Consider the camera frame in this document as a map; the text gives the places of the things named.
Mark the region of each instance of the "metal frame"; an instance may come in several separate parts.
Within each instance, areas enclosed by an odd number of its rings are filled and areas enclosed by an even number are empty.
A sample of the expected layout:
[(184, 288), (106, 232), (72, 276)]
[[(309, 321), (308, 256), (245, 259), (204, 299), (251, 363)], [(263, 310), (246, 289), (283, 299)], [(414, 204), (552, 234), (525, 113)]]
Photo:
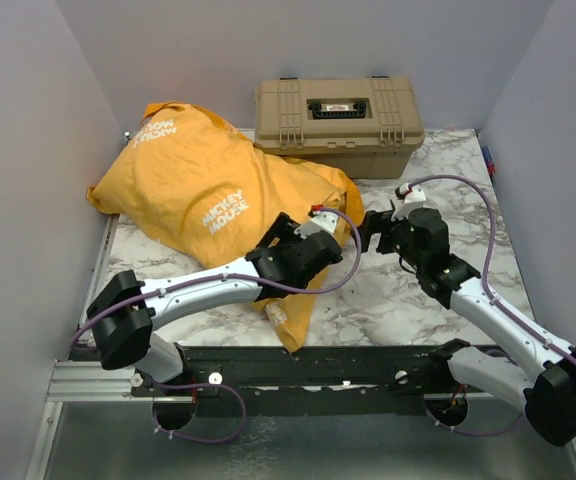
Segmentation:
[[(253, 129), (242, 129), (240, 132), (254, 141)], [(118, 220), (119, 216), (113, 215), (106, 222), (95, 269), (79, 319), (80, 325), (87, 318), (85, 306), (92, 301), (103, 282)], [(130, 368), (107, 372), (102, 370), (96, 362), (56, 362), (25, 480), (45, 478), (64, 403), (188, 401), (188, 397), (167, 397), (165, 399), (153, 399), (151, 397), (134, 398), (130, 394), (130, 379), (133, 374), (134, 369)], [(571, 456), (574, 457), (572, 460), (576, 461), (576, 438), (571, 443), (572, 448), (569, 451), (571, 451)]]

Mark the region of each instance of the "gray floor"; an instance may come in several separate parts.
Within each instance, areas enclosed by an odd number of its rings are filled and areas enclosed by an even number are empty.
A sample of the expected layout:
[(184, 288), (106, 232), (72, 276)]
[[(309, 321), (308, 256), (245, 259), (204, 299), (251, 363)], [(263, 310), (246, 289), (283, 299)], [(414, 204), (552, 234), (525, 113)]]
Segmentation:
[[(479, 400), (466, 423), (491, 429), (514, 415)], [(195, 420), (192, 430), (223, 434), (230, 421)], [(51, 480), (576, 478), (572, 449), (552, 447), (528, 427), (474, 439), (426, 417), (256, 417), (239, 441), (204, 446), (155, 435), (147, 404), (68, 404), (60, 422)]]

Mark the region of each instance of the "wall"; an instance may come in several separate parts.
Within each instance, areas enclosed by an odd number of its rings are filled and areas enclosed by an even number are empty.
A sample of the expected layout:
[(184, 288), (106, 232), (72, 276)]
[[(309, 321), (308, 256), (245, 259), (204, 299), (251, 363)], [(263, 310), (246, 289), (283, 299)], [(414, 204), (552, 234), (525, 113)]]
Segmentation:
[(104, 219), (85, 199), (121, 131), (50, 0), (0, 0), (0, 480), (23, 478)]
[(576, 2), (555, 2), (482, 140), (534, 313), (576, 343)]
[(240, 127), (280, 76), (412, 78), (429, 127), (480, 128), (552, 0), (57, 0), (123, 128), (182, 100)]

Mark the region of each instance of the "white bolt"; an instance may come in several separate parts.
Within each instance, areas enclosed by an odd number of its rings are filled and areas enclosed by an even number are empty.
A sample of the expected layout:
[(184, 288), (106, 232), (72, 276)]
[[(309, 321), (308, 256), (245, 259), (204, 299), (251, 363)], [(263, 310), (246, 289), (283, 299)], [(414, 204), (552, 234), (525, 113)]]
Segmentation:
[(208, 377), (208, 383), (212, 383), (213, 385), (221, 385), (222, 380), (223, 378), (219, 372), (212, 372)]
[(130, 385), (132, 387), (141, 387), (144, 384), (144, 377), (135, 373), (132, 377), (130, 377)]
[(405, 370), (399, 370), (397, 373), (395, 373), (395, 380), (400, 385), (405, 385), (406, 383), (408, 383), (408, 372), (406, 372)]

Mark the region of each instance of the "toolbox lid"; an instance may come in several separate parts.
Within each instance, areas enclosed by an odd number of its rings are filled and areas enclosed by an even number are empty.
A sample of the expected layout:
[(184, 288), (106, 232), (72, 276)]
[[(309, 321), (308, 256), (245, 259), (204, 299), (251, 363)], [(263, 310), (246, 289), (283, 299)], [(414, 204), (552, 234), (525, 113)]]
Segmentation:
[(256, 97), (255, 142), (269, 153), (412, 151), (424, 140), (404, 77), (268, 80)]

